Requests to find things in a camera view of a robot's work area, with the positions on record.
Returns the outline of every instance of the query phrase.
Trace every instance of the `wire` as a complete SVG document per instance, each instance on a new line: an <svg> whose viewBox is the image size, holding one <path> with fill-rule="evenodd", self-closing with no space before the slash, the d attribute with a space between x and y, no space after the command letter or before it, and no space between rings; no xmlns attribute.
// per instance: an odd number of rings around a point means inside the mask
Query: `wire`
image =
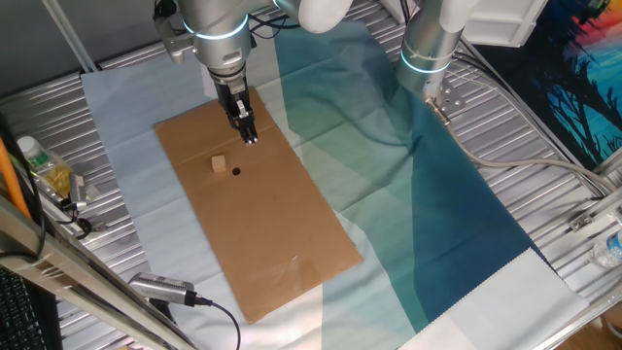
<svg viewBox="0 0 622 350"><path fill-rule="evenodd" d="M587 170L585 168L582 168L580 166L574 165L572 163L569 163L563 160L536 158L536 159L522 159L522 160L514 160L514 161L492 161L492 160L487 160L487 159L478 157L474 155L473 153L471 153L465 147L465 145L463 145L462 141L460 141L460 139L458 138L456 131L454 131L453 127L451 127L451 122L449 122L449 118L447 118L447 116L440 110L440 108L438 108L438 105L436 105L436 103L430 98L426 101L426 103L431 105L433 111L442 120L445 121L444 123L445 123L445 127L447 128L447 131L449 132L451 137L454 139L454 141L456 141L458 146L460 146L460 148L463 150L466 156L469 157L472 161L480 165L488 166L488 167L503 167L503 168L514 167L514 166L527 166L527 165L533 165L533 164L558 166L558 167L562 167L570 171L574 171L574 172L585 175L590 180L603 186L610 193L613 193L617 190L617 188L613 186L613 184L607 182L604 178L600 177L599 175L591 172L590 170Z"/></svg>
<svg viewBox="0 0 622 350"><path fill-rule="evenodd" d="M7 151L7 147L4 145L2 138L0 138L0 172L4 175L4 180L7 183L9 195L11 196L11 201L14 206L19 209L21 214L32 220L32 217L28 212L26 201L23 199L23 193L21 192L21 187L19 186L16 170L13 168L9 152Z"/></svg>
<svg viewBox="0 0 622 350"><path fill-rule="evenodd" d="M30 188L32 189L34 195L34 207L29 206L30 216L39 222L39 227L41 228L41 235L39 237L39 247L37 248L37 252L35 254L36 260L41 258L41 253L46 245L46 213L43 210L43 205L41 204L41 196L39 195L39 191L37 190L37 183L35 181L32 172L30 171L30 165L28 161L23 156L17 141L13 137L13 134L9 131L6 123L3 119L3 116L0 115L0 137L4 140L9 153L17 159L19 164L23 167L26 176L28 177L28 182L30 183Z"/></svg>
<svg viewBox="0 0 622 350"><path fill-rule="evenodd" d="M283 22L282 22L282 24L285 24L285 21L286 21L286 20L287 20L286 18L283 18ZM254 28L254 30L252 30L252 31L251 31L251 33L253 33L253 34L257 35L258 37L260 37L261 39L265 39L265 40L274 39L274 37L276 37L276 36L277 36L277 35L281 32L281 29L283 29L283 28L279 28L279 29L277 29L277 31L276 31L274 34L272 34L272 36L271 36L271 37L264 37L264 36L262 36L262 35L260 35L260 34L256 33L256 32L255 32L255 28Z"/></svg>
<svg viewBox="0 0 622 350"><path fill-rule="evenodd" d="M27 253L0 253L0 261L5 259L22 258L27 263L36 263L37 257Z"/></svg>
<svg viewBox="0 0 622 350"><path fill-rule="evenodd" d="M399 0L399 5L401 6L401 13L404 15L404 23L408 25L410 21L410 10L408 10L407 0Z"/></svg>
<svg viewBox="0 0 622 350"><path fill-rule="evenodd" d="M78 212L74 209L71 211L71 220L67 222L57 221L61 225L71 225L78 220Z"/></svg>
<svg viewBox="0 0 622 350"><path fill-rule="evenodd" d="M207 305L207 306L214 306L217 309L220 309L222 312L224 312L230 319L231 321L233 321L233 326L235 326L235 330L237 331L237 346L235 347L235 350L239 350L240 349L240 343L242 342L242 334L240 332L240 325L237 324L237 320L235 320L235 317L233 316L233 314L231 314L227 309L225 309L224 307L216 304L215 302L213 302L210 299L207 299L205 297L198 297L196 299L196 304L197 305Z"/></svg>
<svg viewBox="0 0 622 350"><path fill-rule="evenodd" d="M280 19L282 19L282 16L277 17L278 19L275 18L275 19L271 19L271 20L262 20L262 19L259 19L255 15L249 14L249 18L254 20L255 22L261 24L261 25L269 26L269 27L275 28L275 29L296 29L296 28L300 27L300 24L279 25L279 24L274 24L272 22L273 20L280 20Z"/></svg>
<svg viewBox="0 0 622 350"><path fill-rule="evenodd" d="M463 62L466 62L469 65L472 65L478 69L480 69L482 71L482 74L479 75L479 77L484 77L487 78L495 83L497 83L501 88L505 89L507 91L507 93L509 93L516 101L517 104L519 104L522 108L519 109L516 105L516 103L514 103L511 99L509 99L505 94L503 93L498 93L498 95L500 95L501 97L503 97L510 105L512 105L512 107L514 107L514 109L516 109L517 111L521 111L521 110L529 110L529 107L525 107L523 105L523 103L521 102L521 98L520 96L518 96L518 94L516 92L514 92L514 90L505 82L505 80L499 75L499 73L495 72L492 68L490 68L490 66L488 64L486 64L486 62L484 62L481 58L477 57L477 55L475 54L475 52L473 52L473 50L469 47L469 45L467 44L467 42L463 39L460 38L460 42L463 44L463 46L465 47L465 49L471 54L471 56L466 55L462 52L454 52L454 54L457 54L458 56L461 57L455 57L456 59L459 59ZM466 77L463 76L459 76L454 72L449 72L449 74L452 74L460 79L464 79L470 82L473 82L475 84L479 84L481 86L484 87L488 87L491 88L493 90L497 90L496 87L492 87L488 84L479 82L479 81L474 81L472 79L468 79ZM525 118L525 121L534 129L537 130L541 135L546 135L547 133L545 131L543 131L541 129L541 127L534 121L532 121L530 118ZM549 140L547 137L543 137L543 140L546 144L548 144L552 149L554 150L559 150L557 145L555 145L551 140ZM591 182L593 185L596 186L596 184L593 182L593 180L591 178L587 178L587 180L589 182ZM598 188L598 186L596 186L597 190L599 190L603 195L606 195L606 192L601 191L601 189Z"/></svg>
<svg viewBox="0 0 622 350"><path fill-rule="evenodd" d="M93 225L87 219L78 218L76 224L78 224L78 226L84 232L83 234L76 236L76 239L78 240L87 238L90 235L90 233L93 231Z"/></svg>

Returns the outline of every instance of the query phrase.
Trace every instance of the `cable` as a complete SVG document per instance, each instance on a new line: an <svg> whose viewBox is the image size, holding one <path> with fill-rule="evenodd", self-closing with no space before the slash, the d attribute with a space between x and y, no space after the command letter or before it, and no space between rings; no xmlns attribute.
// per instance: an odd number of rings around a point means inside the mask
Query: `cable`
<svg viewBox="0 0 622 350"><path fill-rule="evenodd" d="M224 307L216 304L212 300L207 299L205 297L198 297L196 299L196 304L197 305L214 306L214 307L220 309L222 312L224 312L231 319L231 321L233 321L233 325L235 326L235 330L237 331L237 346L235 347L235 350L239 350L240 349L240 343L242 342L242 334L240 333L240 325L237 324L237 320L235 320L235 317L233 316L233 314L231 314Z"/></svg>
<svg viewBox="0 0 622 350"><path fill-rule="evenodd" d="M514 160L514 161L492 161L492 160L486 160L486 159L480 158L474 155L473 153L471 153L465 147L465 145L463 145L463 143L458 138L456 131L454 131L453 127L451 127L451 122L449 121L449 118L447 118L447 116L440 110L440 108L438 108L438 105L436 105L436 103L431 98L426 100L426 103L429 104L432 107L433 111L442 119L443 123L445 124L445 127L447 128L447 131L449 132L451 137L454 139L454 141L456 141L458 146L460 146L460 148L463 150L466 156L469 157L472 161L480 165L488 166L488 167L503 167L503 168L514 167L514 166L527 166L527 165L533 165L533 164L558 166L558 167L562 167L570 171L578 172L580 174L585 175L590 180L603 186L610 193L613 193L617 190L615 186L607 182L605 179L603 179L599 175L591 172L590 170L587 170L585 168L582 168L580 166L574 165L572 163L569 163L563 160L540 158L540 159L522 159L522 160Z"/></svg>
<svg viewBox="0 0 622 350"><path fill-rule="evenodd" d="M71 211L71 220L68 222L57 221L61 225L71 225L78 220L78 212L76 210Z"/></svg>
<svg viewBox="0 0 622 350"><path fill-rule="evenodd" d="M32 172L30 171L30 165L28 161L23 156L17 141L13 137L13 134L9 131L8 127L2 116L0 115L0 138L2 138L5 142L5 145L9 151L9 153L17 159L19 164L23 167L26 176L28 177L28 182L30 183L30 188L34 195L34 207L29 206L30 216L33 220L39 222L39 227L41 228L41 235L39 237L39 247L36 252L36 259L39 260L41 258L41 253L46 245L46 214L43 210L43 205L41 204L41 196L39 195L39 191L37 190L37 183L35 181Z"/></svg>
<svg viewBox="0 0 622 350"><path fill-rule="evenodd" d="M467 58L472 59L473 61L471 62L467 62L471 65L476 66L477 68L481 69L482 71L488 73L491 78L496 81L497 83L499 83L499 85L501 85L502 88L506 89L512 96L514 96L514 98L516 98L517 100L519 99L516 96L516 93L512 90L512 88L505 82L505 80L499 75L499 73L497 73L495 70L491 69L486 62L484 62L483 60L481 60L479 57L477 57L477 55L475 54L475 52L473 52L470 47L468 46L467 42L461 37L460 38L460 43L462 43L462 45L465 47L465 49L468 51L468 53L470 53L470 55L464 54L462 52L454 52L454 54L457 54L459 56L462 57L462 61L466 61Z"/></svg>
<svg viewBox="0 0 622 350"><path fill-rule="evenodd" d="M93 231L93 225L90 223L89 220L85 218L78 218L76 224L78 224L78 226L84 232L83 234L76 236L76 239L78 240L87 238L90 235L90 233Z"/></svg>
<svg viewBox="0 0 622 350"><path fill-rule="evenodd" d="M480 62L476 61L473 57L466 55L462 52L454 52L453 58L479 69L480 71L482 71L488 76L487 78L499 84L499 86L505 89L507 92L512 93L511 88L506 82L504 82L501 78L499 78L495 74L495 72L490 70L490 68L482 65Z"/></svg>
<svg viewBox="0 0 622 350"><path fill-rule="evenodd" d="M278 25L278 24L274 24L272 23L272 20L280 20L281 18L275 18L275 19L271 19L271 20L262 20L259 19L257 16L255 15L251 15L249 14L249 18L254 20L255 22L261 24L261 25L265 25L265 26L269 26L271 28L275 28L275 29L296 29L300 27L300 24L289 24L289 25Z"/></svg>
<svg viewBox="0 0 622 350"><path fill-rule="evenodd" d="M401 13L404 15L404 23L408 25L410 21L410 10L408 10L407 0L399 0L399 5L401 6Z"/></svg>
<svg viewBox="0 0 622 350"><path fill-rule="evenodd" d="M0 261L5 259L22 258L27 263L36 263L37 257L27 253L0 253Z"/></svg>
<svg viewBox="0 0 622 350"><path fill-rule="evenodd" d="M4 175L4 180L7 183L7 188L9 190L9 196L11 197L11 201L14 206L19 209L21 214L32 220L32 217L28 212L26 201L23 199L23 193L21 192L21 187L19 186L19 181L17 180L16 170L13 168L9 152L7 151L7 147L4 145L2 138L0 138L0 172Z"/></svg>
<svg viewBox="0 0 622 350"><path fill-rule="evenodd" d="M286 21L286 20L287 20L287 18L283 18L283 22L282 22L282 24L285 24L285 21ZM262 27L262 26L263 26L263 24L257 25L255 28L253 28L253 30L251 31L251 33L253 33L253 34L255 34L256 36L260 37L261 39L265 39L265 40L274 39L274 37L276 37L276 36L277 36L277 35L281 32L281 29L283 29L283 28L279 28L279 29L277 29L276 33L272 34L272 36L271 36L271 37L264 37L264 36L262 36L262 35L260 35L260 34L258 34L258 33L256 33L256 32L255 32L255 30L256 30L257 28Z"/></svg>
<svg viewBox="0 0 622 350"><path fill-rule="evenodd" d="M287 19L287 18L289 18L289 16L282 15L282 16L275 17L273 19L269 19L269 20L267 20L267 22L273 23L275 21L279 21L281 19ZM263 27L263 24L261 24L261 23L256 25L256 26L254 26L253 28L251 28L251 33L254 33L256 30L260 29L261 27Z"/></svg>
<svg viewBox="0 0 622 350"><path fill-rule="evenodd" d="M479 81L476 81L476 80L471 79L471 78L463 77L463 76L461 76L461 75L459 75L459 74L457 74L457 73L455 73L455 72L452 72L452 71L450 71L450 70L447 70L447 73L448 73L449 75L453 75L454 77L456 77L456 78L458 78L458 79L462 79L462 80L464 80L464 81L471 82L471 83L476 83L476 84L481 85L482 87L486 87L486 88L489 88L489 89L494 90L494 91L497 91L497 89L498 89L497 87L494 87L494 86L492 86L492 85L490 85L490 84L486 84L486 83L484 83L484 82L479 82ZM516 106L514 105L514 103L513 103L513 102L512 102L509 98L507 98L507 96L505 96L505 95L503 95L503 94L501 94L501 93L500 93L500 96L501 96L501 97L503 97L503 98L504 98L504 99L505 99L508 103L510 103L510 104L512 105L512 107L514 107L515 109L517 109L517 108L516 108Z"/></svg>

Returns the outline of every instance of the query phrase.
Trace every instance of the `gray cable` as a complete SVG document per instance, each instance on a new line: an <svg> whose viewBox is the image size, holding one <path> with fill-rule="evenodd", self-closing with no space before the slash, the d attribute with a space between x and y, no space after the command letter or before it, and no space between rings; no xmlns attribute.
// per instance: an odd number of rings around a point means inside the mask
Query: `gray cable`
<svg viewBox="0 0 622 350"><path fill-rule="evenodd" d="M514 167L514 166L527 166L527 165L533 165L533 164L558 166L558 167L562 167L562 168L565 168L567 170L574 171L574 172L577 172L577 173L585 175L590 180L594 181L595 183L597 183L597 184L603 186L605 189L607 189L608 193L613 193L613 192L615 192L617 190L617 188L615 186L613 186L613 184L609 183L607 180L605 180L601 176L593 173L590 170L587 170L585 168L582 168L580 166L574 165L572 163L569 163L569 162L563 161L563 160L535 158L535 159L522 159L522 160L514 160L514 161L492 161L492 160L486 160L486 159L483 159L481 157L478 157L478 156L474 155L473 153L471 153L465 147L465 145L463 145L463 143L458 138L458 135L456 134L456 131L454 131L454 129L451 127L451 122L449 121L449 118L447 118L447 116L440 110L440 108L438 108L438 105L436 105L436 103L431 98L426 100L426 103L428 103L432 107L432 110L441 119L441 121L443 122L443 124L447 128L447 131L449 132L451 137L454 139L454 141L456 141L458 146L460 146L460 148L463 150L463 152L466 154L466 156L469 157L472 161L474 161L474 162L476 162L476 163L478 163L480 165L488 166L488 167L503 167L503 168Z"/></svg>

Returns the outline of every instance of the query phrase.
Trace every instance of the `bottle cap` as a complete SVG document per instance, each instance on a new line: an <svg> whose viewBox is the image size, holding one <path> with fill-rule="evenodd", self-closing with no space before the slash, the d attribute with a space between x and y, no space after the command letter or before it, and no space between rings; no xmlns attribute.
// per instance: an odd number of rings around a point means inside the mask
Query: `bottle cap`
<svg viewBox="0 0 622 350"><path fill-rule="evenodd" d="M19 149L27 159L33 159L41 152L39 142L30 136L23 136L17 140Z"/></svg>

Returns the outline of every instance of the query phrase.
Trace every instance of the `water bottle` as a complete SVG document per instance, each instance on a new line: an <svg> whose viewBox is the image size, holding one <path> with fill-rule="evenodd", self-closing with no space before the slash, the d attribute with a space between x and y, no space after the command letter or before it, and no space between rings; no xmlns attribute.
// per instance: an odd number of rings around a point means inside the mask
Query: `water bottle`
<svg viewBox="0 0 622 350"><path fill-rule="evenodd" d="M41 147L30 136L19 138L17 144L39 179L58 195L67 198L70 189L69 174L72 173L69 165L56 153Z"/></svg>
<svg viewBox="0 0 622 350"><path fill-rule="evenodd" d="M614 267L622 264L622 242L618 232L615 232L604 241L594 245L590 253L592 262L604 267Z"/></svg>

